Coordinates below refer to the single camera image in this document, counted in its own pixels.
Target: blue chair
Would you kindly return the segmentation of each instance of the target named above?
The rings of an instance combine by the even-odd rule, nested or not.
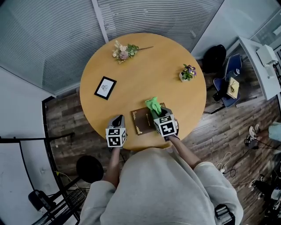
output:
[[[239,74],[237,69],[240,70],[241,67],[242,63],[240,54],[229,57],[228,61],[223,66],[223,72],[220,74],[220,78],[215,78],[213,80],[213,85],[207,88],[207,91],[213,87],[216,88],[217,93],[213,95],[213,98],[215,99],[215,101],[219,101],[220,99],[223,101],[223,106],[211,112],[210,114],[214,114],[224,108],[231,107],[240,99],[239,93],[237,95],[237,98],[233,99],[226,94],[226,91],[228,87],[228,80],[231,77],[237,76]]]

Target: book cover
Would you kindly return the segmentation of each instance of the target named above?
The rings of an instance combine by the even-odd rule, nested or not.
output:
[[[131,114],[137,135],[156,131],[153,117],[148,107],[131,111]]]

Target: small potted flower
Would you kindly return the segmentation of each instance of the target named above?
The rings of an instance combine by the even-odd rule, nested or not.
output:
[[[179,74],[181,82],[190,81],[195,76],[196,76],[195,67],[192,67],[191,65],[185,65],[184,64],[184,69]]]

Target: sleeve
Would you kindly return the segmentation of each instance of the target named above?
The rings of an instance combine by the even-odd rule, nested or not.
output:
[[[115,190],[114,185],[108,181],[92,183],[81,211],[79,225],[99,225],[100,217]]]
[[[243,208],[230,182],[209,162],[198,164],[194,172],[203,184],[214,207],[225,204],[234,214],[235,224],[239,225],[243,217]]]

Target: table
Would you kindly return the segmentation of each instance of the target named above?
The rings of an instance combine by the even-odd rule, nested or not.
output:
[[[262,47],[263,45],[248,40],[244,37],[238,37],[238,40],[227,50],[227,57],[239,46],[241,45],[243,50],[245,51],[248,59],[250,60],[253,69],[256,73],[258,78],[260,87],[262,89],[263,96],[259,98],[255,98],[240,104],[237,104],[236,107],[250,105],[252,103],[261,101],[263,99],[269,100],[275,95],[281,92],[281,88],[277,79],[277,76],[274,72],[274,69],[269,67],[266,68],[262,65],[259,56],[257,55],[256,51]]]
[[[112,57],[115,49],[115,40],[112,40],[91,57],[80,84],[81,105],[91,126],[105,138],[109,120],[122,114],[128,134],[124,148],[165,148],[169,143],[156,131],[138,136],[131,116],[131,111],[146,107],[144,101],[156,96],[172,110],[179,122],[179,137],[185,138],[196,127],[206,103],[205,79],[196,60],[180,44],[160,35],[135,33],[117,40],[122,45],[154,47],[118,64]],[[190,82],[179,79],[184,63],[194,66],[197,71],[197,77]],[[94,95],[103,76],[117,81],[108,100]]]

